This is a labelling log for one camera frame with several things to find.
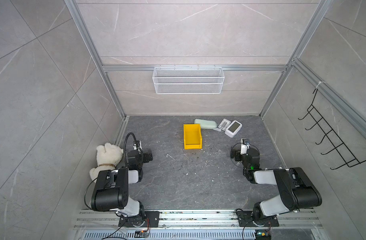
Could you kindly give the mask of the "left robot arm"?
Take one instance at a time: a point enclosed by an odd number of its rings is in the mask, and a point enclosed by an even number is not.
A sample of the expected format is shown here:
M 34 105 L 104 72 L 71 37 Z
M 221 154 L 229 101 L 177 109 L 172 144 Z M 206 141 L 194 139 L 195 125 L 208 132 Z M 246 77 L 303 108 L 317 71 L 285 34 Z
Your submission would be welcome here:
M 94 184 L 91 202 L 84 197 L 85 206 L 95 212 L 115 212 L 128 221 L 147 219 L 144 205 L 129 195 L 129 185 L 142 181 L 143 165 L 153 160 L 152 152 L 145 152 L 134 133 L 126 135 L 124 146 L 106 143 L 97 146 L 97 167 L 89 171 Z

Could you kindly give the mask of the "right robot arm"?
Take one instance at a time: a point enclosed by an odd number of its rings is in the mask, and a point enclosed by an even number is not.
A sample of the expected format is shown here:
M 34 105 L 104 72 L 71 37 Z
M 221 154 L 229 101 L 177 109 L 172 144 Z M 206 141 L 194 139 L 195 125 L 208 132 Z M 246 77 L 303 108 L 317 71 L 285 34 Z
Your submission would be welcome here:
M 251 218 L 256 225 L 263 225 L 277 215 L 300 209 L 318 207 L 322 197 L 302 168 L 262 169 L 260 152 L 245 140 L 230 150 L 230 158 L 242 163 L 244 177 L 255 185 L 276 186 L 279 194 L 254 205 Z

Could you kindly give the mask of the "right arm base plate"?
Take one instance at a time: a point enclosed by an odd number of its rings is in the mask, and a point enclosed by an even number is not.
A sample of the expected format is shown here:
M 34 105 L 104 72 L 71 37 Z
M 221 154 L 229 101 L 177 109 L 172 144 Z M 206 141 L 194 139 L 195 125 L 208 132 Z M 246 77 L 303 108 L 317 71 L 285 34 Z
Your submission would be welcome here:
M 240 227 L 278 227 L 276 216 L 259 218 L 253 211 L 236 209 L 235 214 Z

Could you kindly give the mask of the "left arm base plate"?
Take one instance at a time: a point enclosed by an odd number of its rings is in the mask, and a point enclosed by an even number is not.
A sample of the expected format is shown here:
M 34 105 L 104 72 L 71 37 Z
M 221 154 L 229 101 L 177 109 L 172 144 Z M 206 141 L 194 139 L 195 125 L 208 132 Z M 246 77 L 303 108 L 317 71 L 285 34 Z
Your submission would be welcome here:
M 159 226 L 160 212 L 145 211 L 135 217 L 124 217 L 120 215 L 118 227 L 135 227 L 135 228 L 156 228 Z

